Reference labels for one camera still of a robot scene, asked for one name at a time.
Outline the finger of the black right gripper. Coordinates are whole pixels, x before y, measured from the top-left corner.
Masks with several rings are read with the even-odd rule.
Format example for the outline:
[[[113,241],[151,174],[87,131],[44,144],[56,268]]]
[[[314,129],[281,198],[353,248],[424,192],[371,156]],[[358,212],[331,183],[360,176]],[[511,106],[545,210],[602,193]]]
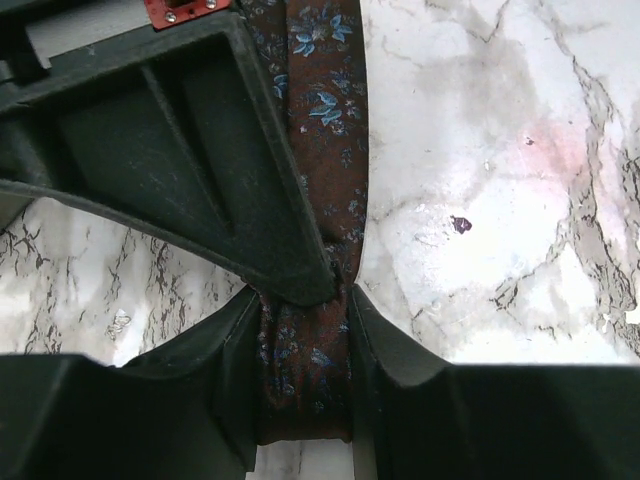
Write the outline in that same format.
[[[37,66],[1,51],[1,190],[48,197],[297,305],[334,276],[244,18],[143,26]]]

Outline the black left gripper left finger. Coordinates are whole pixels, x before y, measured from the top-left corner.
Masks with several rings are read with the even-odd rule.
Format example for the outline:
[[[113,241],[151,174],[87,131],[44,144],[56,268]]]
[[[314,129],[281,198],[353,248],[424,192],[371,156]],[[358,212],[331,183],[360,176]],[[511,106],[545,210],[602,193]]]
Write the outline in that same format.
[[[257,294],[121,367],[1,359],[5,479],[241,479],[255,466]]]

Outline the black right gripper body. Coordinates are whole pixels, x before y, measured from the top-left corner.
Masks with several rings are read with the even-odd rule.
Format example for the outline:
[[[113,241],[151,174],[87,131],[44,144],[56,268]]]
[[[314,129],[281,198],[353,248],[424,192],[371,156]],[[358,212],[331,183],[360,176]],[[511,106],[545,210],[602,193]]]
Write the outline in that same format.
[[[1,92],[216,86],[235,76],[228,1],[4,1]]]

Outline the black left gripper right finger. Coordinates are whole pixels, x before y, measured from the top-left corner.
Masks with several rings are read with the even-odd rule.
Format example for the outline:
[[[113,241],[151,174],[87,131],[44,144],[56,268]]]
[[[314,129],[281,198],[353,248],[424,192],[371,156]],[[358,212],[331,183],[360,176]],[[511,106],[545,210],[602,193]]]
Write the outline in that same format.
[[[359,479],[635,479],[632,366],[455,365],[349,299]]]

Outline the dark brown blue floral tie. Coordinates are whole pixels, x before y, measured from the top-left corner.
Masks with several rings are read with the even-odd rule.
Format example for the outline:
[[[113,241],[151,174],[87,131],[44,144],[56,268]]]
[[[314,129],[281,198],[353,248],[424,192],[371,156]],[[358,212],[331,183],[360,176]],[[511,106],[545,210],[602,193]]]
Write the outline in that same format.
[[[256,441],[349,441],[348,294],[361,259],[369,168],[361,8],[356,1],[241,7],[335,279],[334,297],[311,307],[260,297]]]

